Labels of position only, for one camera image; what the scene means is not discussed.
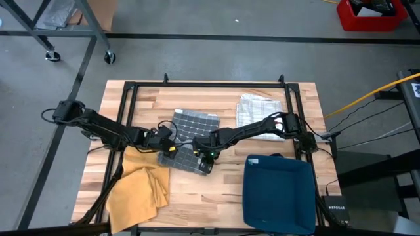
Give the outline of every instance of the white cloth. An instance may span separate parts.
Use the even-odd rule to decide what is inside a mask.
[[[265,117],[278,111],[283,111],[282,103],[280,101],[274,101],[254,94],[243,94],[239,104],[236,105],[236,127],[262,121]],[[277,124],[276,128],[281,130],[283,125]],[[259,140],[284,141],[283,138],[280,138],[275,134],[262,134],[252,138]]]

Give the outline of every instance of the yellow cable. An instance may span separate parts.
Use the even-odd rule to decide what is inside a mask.
[[[327,3],[335,3],[335,4],[339,4],[340,3],[340,2],[336,2],[336,1],[330,1],[330,0],[322,0],[322,1],[327,2]]]
[[[420,77],[420,73],[416,73],[415,75],[410,75],[409,77],[405,77],[405,78],[403,78],[403,79],[399,79],[399,80],[397,80],[397,81],[394,81],[394,82],[392,82],[392,83],[389,83],[389,84],[387,84],[387,85],[384,85],[384,86],[382,86],[381,88],[377,88],[377,89],[373,90],[372,92],[368,93],[367,95],[365,95],[365,96],[363,96],[363,97],[361,97],[361,98],[357,99],[356,101],[354,101],[354,102],[350,103],[349,105],[347,105],[347,106],[345,106],[345,107],[343,107],[343,108],[341,108],[341,109],[338,109],[337,111],[334,111],[333,113],[330,113],[330,114],[326,115],[326,116],[324,117],[324,119],[327,119],[327,118],[329,118],[329,117],[331,117],[331,116],[333,116],[333,115],[335,115],[335,114],[338,114],[338,113],[340,113],[340,112],[342,112],[342,111],[344,111],[344,110],[346,110],[346,109],[348,109],[348,108],[351,108],[352,106],[356,105],[357,103],[361,102],[362,100],[365,100],[366,98],[368,98],[368,97],[370,97],[370,96],[374,95],[375,93],[377,93],[377,92],[379,92],[379,91],[382,91],[382,90],[384,90],[384,89],[387,89],[387,88],[389,88],[389,87],[391,87],[391,86],[393,86],[393,85],[397,85],[397,84],[399,84],[399,83],[403,83],[403,82],[409,81],[410,79],[415,79],[415,78],[417,78],[417,77]]]

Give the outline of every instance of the caster wheel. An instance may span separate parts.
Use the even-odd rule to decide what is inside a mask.
[[[50,62],[59,62],[61,60],[61,56],[59,53],[54,52],[54,57],[52,58],[51,55],[47,52],[45,53],[45,59]]]
[[[113,64],[115,60],[117,59],[117,56],[113,52],[106,52],[104,56],[104,60],[107,64]]]

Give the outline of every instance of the wood grain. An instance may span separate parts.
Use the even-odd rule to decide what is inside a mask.
[[[116,120],[123,85],[124,81],[107,82],[100,114]],[[315,84],[299,83],[299,86],[306,120],[315,131],[325,131]],[[164,119],[171,119],[174,109],[184,108],[217,114],[220,117],[220,127],[236,127],[236,104],[244,93],[280,100],[283,110],[287,111],[284,90],[279,88],[141,87],[136,98],[133,125],[152,128]],[[125,106],[123,123],[128,107],[129,101]],[[293,107],[297,111],[295,99]],[[101,146],[100,142],[92,142],[91,149],[98,146]],[[331,151],[326,144],[318,146]],[[249,154],[272,153],[295,158],[291,140],[242,140],[222,151],[208,176],[172,168],[169,206],[159,209],[157,217],[141,226],[249,228],[242,218],[243,163]],[[107,160],[108,151],[104,149],[92,152],[87,157],[72,221],[82,217],[98,197]],[[313,160],[320,194],[325,195],[326,184],[337,179],[333,159],[326,152],[318,151],[313,154]],[[329,184],[328,188],[331,195],[341,194],[338,182]]]

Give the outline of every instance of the metal cart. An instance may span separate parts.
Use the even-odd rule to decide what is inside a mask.
[[[74,35],[84,36],[96,36],[96,38],[105,45],[106,52],[104,60],[108,64],[113,64],[116,60],[115,53],[111,50],[111,44],[102,31],[98,20],[95,17],[92,9],[90,8],[87,0],[75,0],[76,6],[82,12],[86,18],[88,26],[67,26],[65,28],[58,28],[57,30],[45,30],[35,28],[39,18],[47,8],[51,0],[43,0],[33,20],[14,2],[14,0],[0,0],[6,10],[8,10],[12,16],[18,20],[18,22],[25,28],[25,30],[47,51],[45,53],[45,59],[51,62],[58,62],[61,60],[60,54],[55,51],[54,45],[52,45],[47,36],[54,37],[71,37]]]

